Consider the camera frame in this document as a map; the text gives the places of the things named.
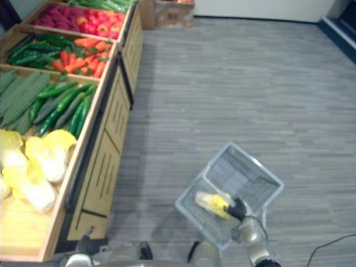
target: white wall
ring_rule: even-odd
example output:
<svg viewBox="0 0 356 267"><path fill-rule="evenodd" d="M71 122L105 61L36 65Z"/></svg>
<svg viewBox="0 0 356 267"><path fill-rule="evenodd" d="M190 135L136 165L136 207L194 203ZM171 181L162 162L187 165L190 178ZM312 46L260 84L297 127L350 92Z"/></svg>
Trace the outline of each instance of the white wall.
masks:
<svg viewBox="0 0 356 267"><path fill-rule="evenodd" d="M284 19L318 22L339 2L349 0L195 0L195 14L201 16Z"/></svg>

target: wooden produce display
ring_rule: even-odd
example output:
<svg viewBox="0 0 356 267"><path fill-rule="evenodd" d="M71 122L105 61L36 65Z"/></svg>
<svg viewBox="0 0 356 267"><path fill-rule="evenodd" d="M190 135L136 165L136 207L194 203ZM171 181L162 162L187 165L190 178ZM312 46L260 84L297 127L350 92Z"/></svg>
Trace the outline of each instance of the wooden produce display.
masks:
<svg viewBox="0 0 356 267"><path fill-rule="evenodd" d="M66 29L60 29L60 28L54 28L54 27L46 27L46 26L40 26L40 25L34 25L34 21L36 19L38 19L41 14L50 6L53 4L57 4L63 7L68 7L69 5L66 3L62 3L61 1L50 1L50 0L46 0L44 1L35 11L33 11L23 22L22 24L26 24L26 25L30 25L35 29L42 29L45 31L51 31L51 32L57 32L60 34L72 34L74 36L81 36L81 37L92 37L92 38L99 38L102 40L106 40L107 37L101 37L98 35L94 35L94 34L88 34L88 33L83 33L83 32L75 32L75 31L70 31L70 30L66 30ZM85 10L85 7L77 7L81 10ZM119 44L119 46L123 43L124 40L124 30L127 27L127 23L128 23L128 18L130 16L132 12L132 8L129 8L127 13L126 13L126 17L125 20L122 24L122 30L120 31L120 34L118 36L118 38L116 39L117 43Z"/></svg>
<svg viewBox="0 0 356 267"><path fill-rule="evenodd" d="M5 64L6 51L30 33L58 33L63 36L102 38L28 24L46 8L49 2L45 1L23 24L14 26L0 40L2 71L16 69L19 75L41 71L50 73L51 80L59 81L60 72ZM78 240L92 226L91 238L105 237L132 105L130 96L132 96L131 92L135 91L137 83L142 42L140 10L138 5L134 5L126 16L125 29L121 31L117 42L112 44L101 78L77 74L66 76L66 82L97 85L83 130L72 152L65 177L57 188L58 195L51 212L48 214L36 212L27 203L11 197L1 203L1 260L49 260L55 253L60 235L65 233L66 241ZM82 182L77 182L79 176L83 176ZM77 187L77 198L72 201L73 207L69 209L67 202L73 185ZM65 230L64 224L69 212L71 212L71 219L68 229Z"/></svg>
<svg viewBox="0 0 356 267"><path fill-rule="evenodd" d="M0 65L0 70L17 70L19 76L27 76L33 73L33 70L29 70L28 68L6 65ZM51 73L51 81L58 82L59 80L59 73ZM96 80L77 76L67 77L66 82L98 84ZM78 154L78 150L81 148L81 140L77 143L74 154ZM29 203L15 200L11 196L1 202L0 258L2 260L43 260L41 253L46 253L47 246L50 246L48 233L55 230L53 228L53 221L61 208L60 203L65 197L66 185L73 169L73 160L72 158L62 184L56 187L58 195L55 207L51 212L46 214L38 212Z"/></svg>
<svg viewBox="0 0 356 267"><path fill-rule="evenodd" d="M121 52L132 94L135 93L137 78L139 76L143 42L144 33L141 25L140 8L136 5L133 11L130 30Z"/></svg>

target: cardboard box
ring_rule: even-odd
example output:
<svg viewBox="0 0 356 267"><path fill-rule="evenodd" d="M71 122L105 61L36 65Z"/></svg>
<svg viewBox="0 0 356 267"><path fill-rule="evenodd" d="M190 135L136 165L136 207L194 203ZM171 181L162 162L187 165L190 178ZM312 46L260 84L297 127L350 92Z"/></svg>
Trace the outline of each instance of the cardboard box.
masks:
<svg viewBox="0 0 356 267"><path fill-rule="evenodd" d="M156 27L191 27L194 3L155 1Z"/></svg>
<svg viewBox="0 0 356 267"><path fill-rule="evenodd" d="M139 2L142 29L155 29L155 3L154 0L141 0Z"/></svg>

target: red vegetable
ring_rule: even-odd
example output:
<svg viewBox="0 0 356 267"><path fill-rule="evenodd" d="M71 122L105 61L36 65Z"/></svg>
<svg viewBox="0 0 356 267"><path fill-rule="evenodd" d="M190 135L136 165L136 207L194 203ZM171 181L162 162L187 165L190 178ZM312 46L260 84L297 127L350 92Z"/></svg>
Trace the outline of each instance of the red vegetable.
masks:
<svg viewBox="0 0 356 267"><path fill-rule="evenodd" d="M99 62L96 71L94 72L95 78L100 78L105 68L105 62Z"/></svg>
<svg viewBox="0 0 356 267"><path fill-rule="evenodd" d="M60 57L64 66L69 65L69 54L66 51L62 51Z"/></svg>

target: black cable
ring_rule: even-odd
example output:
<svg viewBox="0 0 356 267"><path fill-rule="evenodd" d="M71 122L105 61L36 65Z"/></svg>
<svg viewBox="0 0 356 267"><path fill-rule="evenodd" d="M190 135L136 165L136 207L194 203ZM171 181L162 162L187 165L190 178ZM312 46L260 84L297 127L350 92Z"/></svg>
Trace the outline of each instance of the black cable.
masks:
<svg viewBox="0 0 356 267"><path fill-rule="evenodd" d="M335 239L335 240L333 240L333 241L330 241L330 242L328 242L328 243L326 243L326 244L324 244L324 245L317 246L317 247L313 250L313 252L311 253L310 258L309 258L309 260L308 260L308 263L306 264L306 267L309 267L309 265L310 265L310 263L311 263L311 260L312 260L314 254L316 253L316 251L317 251L318 249L324 248L324 247L326 247L326 246L328 246L328 245L331 245L331 244L333 244L333 243L339 242L339 241L341 241L341 240L343 240L343 239L351 238L351 237L353 237L353 236L356 236L356 233L355 233L355 234L350 234L350 235L345 235L345 236L342 236L341 238L337 238L337 239Z"/></svg>

